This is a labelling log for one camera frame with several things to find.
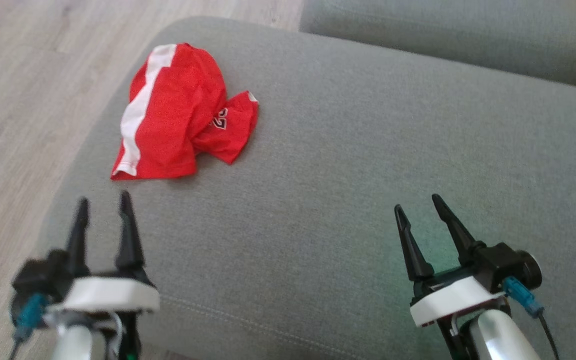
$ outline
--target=white stripe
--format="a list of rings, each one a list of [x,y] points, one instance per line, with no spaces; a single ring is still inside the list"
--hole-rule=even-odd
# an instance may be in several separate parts
[[[119,164],[112,172],[116,175],[119,171],[132,176],[137,175],[137,164],[142,157],[142,153],[135,142],[137,129],[146,117],[146,109],[151,102],[155,80],[162,68],[169,67],[177,50],[176,44],[160,45],[154,48],[148,57],[146,64],[146,84],[139,90],[137,96],[126,106],[126,110],[121,117],[121,137],[123,137],[124,153]]]

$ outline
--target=red clothing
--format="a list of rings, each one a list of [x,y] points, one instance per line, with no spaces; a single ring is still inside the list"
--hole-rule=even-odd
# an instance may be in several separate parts
[[[178,178],[197,171],[195,154],[232,164],[255,129],[258,101],[226,101],[213,57],[187,43],[157,46],[130,84],[112,180]]]

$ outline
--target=wooden floor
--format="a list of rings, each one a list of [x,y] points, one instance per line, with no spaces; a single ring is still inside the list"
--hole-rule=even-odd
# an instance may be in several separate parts
[[[0,359],[10,280],[93,122],[148,41],[207,15],[297,30],[301,0],[0,0]],[[18,359],[50,358],[54,333]],[[144,359],[180,359],[146,347]]]

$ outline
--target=blue connector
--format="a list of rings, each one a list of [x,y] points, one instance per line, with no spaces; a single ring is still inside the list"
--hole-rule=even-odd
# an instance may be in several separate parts
[[[16,343],[21,344],[30,339],[30,335],[42,322],[46,305],[48,305],[46,296],[39,293],[30,296],[16,319],[16,329],[13,334]]]
[[[534,294],[514,276],[506,277],[503,280],[502,286],[503,291],[517,301],[517,303],[521,304],[533,319],[537,319],[539,315],[544,312],[544,306],[535,300]]]

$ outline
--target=gray sofa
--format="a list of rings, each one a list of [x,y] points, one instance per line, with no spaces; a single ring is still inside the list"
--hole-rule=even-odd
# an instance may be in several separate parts
[[[228,166],[111,182],[119,120],[147,53],[208,50],[230,94],[258,98],[257,128]],[[430,195],[473,235],[530,251],[562,359],[576,359],[576,87],[313,34],[216,18],[153,39],[91,130],[55,196],[38,254],[62,247],[91,200],[88,261],[112,266],[119,191],[132,194],[161,311],[145,341],[201,360],[449,357],[415,328],[393,207],[438,271],[457,253]],[[515,319],[544,359],[540,326]]]
[[[576,85],[576,0],[305,0],[299,29]]]

